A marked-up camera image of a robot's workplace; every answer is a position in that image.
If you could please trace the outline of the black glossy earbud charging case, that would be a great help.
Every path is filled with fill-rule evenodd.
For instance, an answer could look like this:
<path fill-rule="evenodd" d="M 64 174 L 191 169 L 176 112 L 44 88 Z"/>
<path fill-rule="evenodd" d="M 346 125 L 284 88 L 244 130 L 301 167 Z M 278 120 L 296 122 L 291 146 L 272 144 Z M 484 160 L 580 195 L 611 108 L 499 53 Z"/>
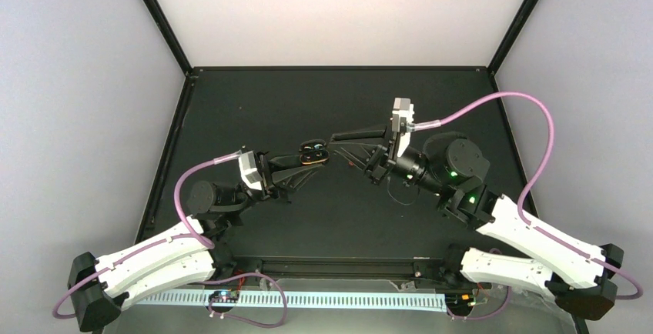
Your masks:
<path fill-rule="evenodd" d="M 330 159 L 327 142 L 322 139 L 312 139 L 303 142 L 300 145 L 299 154 L 300 162 L 303 165 L 324 163 Z"/>

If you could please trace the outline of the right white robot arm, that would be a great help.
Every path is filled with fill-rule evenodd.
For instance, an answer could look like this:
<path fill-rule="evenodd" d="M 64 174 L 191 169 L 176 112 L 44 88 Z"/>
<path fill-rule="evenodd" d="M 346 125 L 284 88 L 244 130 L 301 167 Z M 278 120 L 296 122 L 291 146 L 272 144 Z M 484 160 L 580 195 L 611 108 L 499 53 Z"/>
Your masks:
<path fill-rule="evenodd" d="M 422 149 L 405 145 L 404 139 L 389 128 L 363 129 L 332 135 L 328 147 L 374 183 L 398 179 L 434 194 L 439 212 L 520 252 L 518 257 L 497 256 L 452 246 L 438 266 L 445 285 L 506 285 L 593 321 L 613 308 L 618 288 L 612 279 L 624 255 L 619 247 L 590 245 L 551 229 L 507 195 L 492 191 L 484 181 L 490 163 L 465 134 L 433 135 Z"/>

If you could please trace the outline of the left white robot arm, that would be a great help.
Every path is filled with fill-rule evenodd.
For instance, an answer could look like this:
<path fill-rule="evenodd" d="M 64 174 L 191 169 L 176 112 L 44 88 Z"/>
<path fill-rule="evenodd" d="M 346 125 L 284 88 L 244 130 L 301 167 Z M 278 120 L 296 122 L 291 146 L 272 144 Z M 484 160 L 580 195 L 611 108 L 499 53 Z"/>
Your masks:
<path fill-rule="evenodd" d="M 329 160 L 321 141 L 305 142 L 296 155 L 273 155 L 244 149 L 202 162 L 186 170 L 173 189 L 179 221 L 167 230 L 118 252 L 94 256 L 84 252 L 72 260 L 64 299 L 71 302 L 80 332 L 95 332 L 122 312 L 150 296 L 188 284 L 228 279 L 234 269 L 222 236 L 251 206 L 286 199 Z M 240 181 L 233 187 L 209 183 L 193 187 L 186 213 L 180 192 L 195 172 L 225 162 L 238 164 Z"/>

